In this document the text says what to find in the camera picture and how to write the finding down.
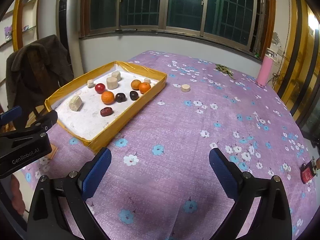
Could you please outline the person's left hand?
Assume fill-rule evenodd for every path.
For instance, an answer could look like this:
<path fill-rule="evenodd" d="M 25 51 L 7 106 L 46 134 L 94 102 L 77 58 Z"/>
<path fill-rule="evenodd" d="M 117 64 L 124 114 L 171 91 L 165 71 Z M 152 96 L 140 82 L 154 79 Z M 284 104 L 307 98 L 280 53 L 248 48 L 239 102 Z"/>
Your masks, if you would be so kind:
<path fill-rule="evenodd" d="M 12 206 L 17 211 L 17 213 L 22 216 L 25 212 L 25 203 L 20 191 L 19 181 L 13 174 L 11 175 L 10 189 L 12 192 Z"/>

